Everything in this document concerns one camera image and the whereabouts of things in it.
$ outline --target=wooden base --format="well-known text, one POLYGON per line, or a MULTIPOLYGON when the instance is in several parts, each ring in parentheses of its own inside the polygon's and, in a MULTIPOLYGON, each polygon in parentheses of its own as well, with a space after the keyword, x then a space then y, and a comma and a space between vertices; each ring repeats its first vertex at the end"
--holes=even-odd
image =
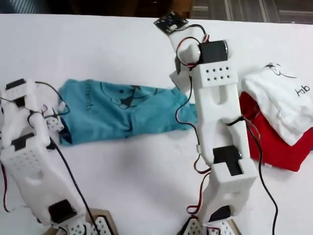
MULTIPOLYGON (((112 218, 112 216, 111 216, 109 211, 100 210, 100 209, 90 209, 90 210, 91 210, 91 213, 92 213, 92 216, 93 216, 94 219, 96 219, 99 216, 104 215, 107 218, 108 222, 109 222, 109 225, 110 225, 110 227, 111 227, 111 229, 113 231, 113 235, 118 235, 117 228, 116 228, 116 226, 114 224, 113 218, 112 218)), ((91 223, 91 219, 90 219, 89 215, 87 215, 87 214, 86 214, 86 221, 88 223, 91 223)), ((50 229, 48 229, 48 231, 44 235, 56 235, 57 232, 58 232, 57 229, 51 227, 50 229)))

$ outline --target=white plastic part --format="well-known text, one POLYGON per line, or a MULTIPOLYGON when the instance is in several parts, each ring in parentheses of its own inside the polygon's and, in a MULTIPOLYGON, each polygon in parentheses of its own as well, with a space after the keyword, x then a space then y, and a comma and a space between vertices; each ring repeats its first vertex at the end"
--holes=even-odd
POLYGON ((64 129, 60 117, 47 117, 46 121, 49 131, 60 132, 64 129))
POLYGON ((236 235, 227 221, 203 225, 197 219, 189 220, 183 235, 219 235, 219 232, 220 235, 236 235))
POLYGON ((218 235, 219 230, 212 227, 220 229, 220 235, 236 235, 227 221, 207 225, 209 231, 207 235, 218 235))
POLYGON ((206 235, 205 229, 197 219, 190 219, 183 235, 206 235))
POLYGON ((55 115, 54 109, 50 105, 45 105, 46 110, 44 112, 44 118, 46 120, 46 124, 49 131, 52 132, 60 132, 64 129, 64 126, 61 122, 60 116, 57 117, 50 117, 51 115, 55 115))
POLYGON ((200 58, 200 49, 194 42, 190 44, 185 50, 178 50, 180 60, 185 64, 195 64, 200 58))
POLYGON ((219 208, 229 206, 231 216, 238 215, 246 204, 257 171, 251 158, 238 161, 242 174, 231 176, 226 163, 213 164, 209 184, 203 191, 199 218, 208 221, 219 208))
MULTIPOLYGON (((214 135, 218 121, 230 123, 241 116, 237 90, 238 76, 231 61, 201 64, 193 68, 191 76, 198 112, 197 130, 201 153, 208 165, 214 162, 214 135), (220 98, 215 99, 214 89, 218 87, 220 98)), ((228 127, 233 143, 242 158, 250 158, 246 124, 239 121, 228 127)))
MULTIPOLYGON (((20 137, 22 131, 29 127, 27 118, 30 111, 41 112, 41 104, 36 98, 36 83, 29 79, 26 83, 11 89, 2 89, 1 97, 8 100, 15 100, 24 96, 25 108, 18 107, 15 103, 1 100, 4 112, 4 126, 2 128, 2 145, 4 148, 11 145, 12 140, 20 137)), ((45 119, 41 114, 35 113, 29 118, 29 122, 35 129, 36 135, 42 139, 45 146, 50 144, 48 129, 45 119)))
POLYGON ((229 126, 233 144, 240 152, 238 164, 242 174, 231 176, 226 163, 214 163, 215 129, 219 121, 231 123, 241 116, 238 96, 238 76, 232 60, 200 64, 191 71, 198 113, 197 131, 201 155, 211 166, 209 184, 203 192, 200 221, 208 221, 212 214, 229 206, 230 215, 238 215, 249 198, 257 177, 250 158, 246 123, 239 121, 229 126))
POLYGON ((90 235, 90 223, 86 221, 77 220, 65 227, 67 235, 90 235))
MULTIPOLYGON (((26 83, 19 86, 11 88, 13 91, 2 90, 2 97, 14 100, 24 96, 26 108, 41 112, 42 104, 35 96, 35 83, 26 80, 26 83)), ((15 103, 5 100, 2 100, 2 108, 4 126, 0 160, 17 181, 21 196, 34 216, 44 225, 61 227, 84 216, 85 206, 71 179, 59 170, 46 149, 50 144, 50 138, 42 114, 34 113, 29 116, 29 110, 19 108, 15 103), (30 128, 29 126, 34 128, 33 136, 29 135, 27 138, 12 142, 23 136, 25 134, 22 135, 23 130, 26 127, 30 128), (48 207, 63 200, 68 200, 77 215, 57 224, 51 220, 48 207)))
MULTIPOLYGON (((98 230, 100 231, 100 235, 112 235, 110 229, 109 229, 109 225, 107 224, 105 218, 103 217, 98 217, 96 219, 96 225, 98 230)), ((91 235, 98 235, 95 227, 92 225, 91 227, 91 235)))

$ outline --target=blue t-shirt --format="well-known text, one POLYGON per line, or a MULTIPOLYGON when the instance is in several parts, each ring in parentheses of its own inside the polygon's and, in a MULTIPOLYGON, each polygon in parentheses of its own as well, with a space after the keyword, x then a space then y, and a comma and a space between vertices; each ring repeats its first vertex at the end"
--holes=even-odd
MULTIPOLYGON (((70 79, 60 88, 60 95, 70 108, 63 119, 72 144, 190 128, 175 119, 175 111, 187 100, 178 88, 70 79)), ((181 108, 179 119, 196 124, 195 105, 187 103, 181 108)))

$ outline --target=white tabletop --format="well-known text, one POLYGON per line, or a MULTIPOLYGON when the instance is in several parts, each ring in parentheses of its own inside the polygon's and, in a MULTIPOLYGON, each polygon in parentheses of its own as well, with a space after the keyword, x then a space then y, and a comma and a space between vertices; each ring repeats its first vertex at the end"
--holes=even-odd
MULTIPOLYGON (((0 15, 0 80, 47 81, 69 78, 171 88, 174 51, 154 19, 62 15, 0 15)), ((239 76, 268 62, 281 62, 313 84, 313 26, 298 24, 191 21, 210 39, 229 39, 239 76)), ((220 135, 216 145, 221 145, 220 135)), ((173 235, 196 203, 201 176, 192 131, 144 135, 62 147, 90 207, 108 209, 121 235, 173 235)), ((53 156, 63 167, 59 158, 53 156)), ((311 234, 312 154, 297 173, 264 167, 264 179, 279 206, 276 234, 311 234)), ((3 184, 0 176, 0 194, 3 184)), ((8 207, 23 205, 9 178, 8 207)), ((274 206, 259 179, 244 211, 235 218, 243 235, 271 233, 274 206)), ((39 235, 28 209, 0 209, 1 234, 39 235)))

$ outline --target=red wire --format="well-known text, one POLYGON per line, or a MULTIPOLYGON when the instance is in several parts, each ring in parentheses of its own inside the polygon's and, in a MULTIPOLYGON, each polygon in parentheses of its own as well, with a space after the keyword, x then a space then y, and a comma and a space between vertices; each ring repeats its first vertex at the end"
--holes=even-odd
POLYGON ((197 173, 203 175, 203 174, 208 173, 208 172, 211 170, 211 168, 209 167, 209 168, 206 169, 206 170, 198 170, 198 169, 197 169, 197 163, 198 163, 198 161, 199 161, 199 159, 200 159, 200 156, 201 156, 201 154, 198 155, 197 159, 196 159, 195 162, 194 162, 194 169, 196 170, 197 173))
POLYGON ((188 213, 188 214, 197 214, 197 213, 199 212, 199 210, 200 210, 200 208, 201 208, 201 204, 202 204, 202 188, 203 188, 203 183, 204 183, 205 178, 206 178, 210 173, 211 173, 211 171, 208 172, 208 173, 203 177, 203 179, 202 179, 202 181, 201 181, 201 184, 200 184, 200 193, 199 193, 199 201, 198 201, 198 204, 197 204, 197 205, 188 206, 188 207, 187 207, 187 213, 188 213), (190 211, 189 211, 190 208, 194 208, 195 211, 194 211, 194 212, 190 212, 190 211))
POLYGON ((4 181, 3 208, 5 212, 10 213, 11 211, 9 211, 8 208, 6 207, 6 193, 8 191, 8 180, 6 178, 5 167, 2 163, 1 163, 1 170, 2 170, 3 181, 4 181))
POLYGON ((187 66, 187 67, 194 67, 194 66, 196 66, 197 64, 194 64, 194 63, 185 64, 185 63, 183 63, 183 62, 179 59, 179 57, 178 57, 178 49, 179 49, 179 47, 181 46, 181 44, 182 44, 185 40, 187 40, 187 39, 196 40, 196 41, 200 44, 199 40, 196 39, 195 37, 186 37, 186 38, 182 39, 182 40, 178 43, 178 45, 177 45, 177 48, 176 48, 176 57, 178 58, 178 60, 179 60, 183 65, 185 65, 185 66, 187 66))

